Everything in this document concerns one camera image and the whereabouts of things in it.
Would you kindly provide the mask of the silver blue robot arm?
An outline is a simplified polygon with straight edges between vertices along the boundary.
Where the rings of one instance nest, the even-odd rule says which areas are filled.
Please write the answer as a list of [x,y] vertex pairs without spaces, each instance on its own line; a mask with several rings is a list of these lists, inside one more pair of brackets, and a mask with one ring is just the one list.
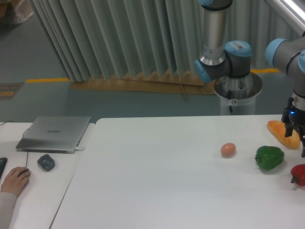
[[[250,72],[251,47],[244,41],[224,41],[225,22],[231,0],[201,0],[204,9],[203,53],[194,65],[199,78],[214,81],[222,115],[253,115],[262,80]],[[265,50],[267,62],[292,77],[293,94],[288,99],[281,121],[285,137],[293,131],[305,141],[305,38],[294,41],[275,39]]]

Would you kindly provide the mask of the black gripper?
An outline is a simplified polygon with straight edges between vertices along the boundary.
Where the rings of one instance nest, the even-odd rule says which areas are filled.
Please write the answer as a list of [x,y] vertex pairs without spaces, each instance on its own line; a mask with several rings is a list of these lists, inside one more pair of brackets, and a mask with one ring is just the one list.
[[[285,137],[291,137],[293,130],[298,134],[305,133],[305,97],[292,95],[288,98],[287,107],[284,108],[281,122],[285,124]],[[303,150],[301,157],[305,157],[305,135],[301,137]]]

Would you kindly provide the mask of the grey sleeved forearm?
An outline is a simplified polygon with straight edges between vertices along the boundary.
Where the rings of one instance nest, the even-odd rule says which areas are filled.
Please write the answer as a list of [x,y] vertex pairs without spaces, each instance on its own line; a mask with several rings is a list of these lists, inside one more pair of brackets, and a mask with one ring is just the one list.
[[11,192],[0,193],[0,228],[8,229],[17,196]]

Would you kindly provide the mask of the person's hand on mouse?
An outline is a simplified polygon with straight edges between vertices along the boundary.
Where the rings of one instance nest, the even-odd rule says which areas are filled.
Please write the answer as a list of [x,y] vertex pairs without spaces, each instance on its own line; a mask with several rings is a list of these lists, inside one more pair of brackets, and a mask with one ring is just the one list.
[[14,193],[18,197],[30,179],[30,175],[31,175],[30,171],[23,173],[20,177],[17,177],[18,174],[25,169],[27,169],[27,168],[26,167],[13,168],[6,175],[2,185],[0,187],[0,191],[1,192],[11,192],[11,193]]

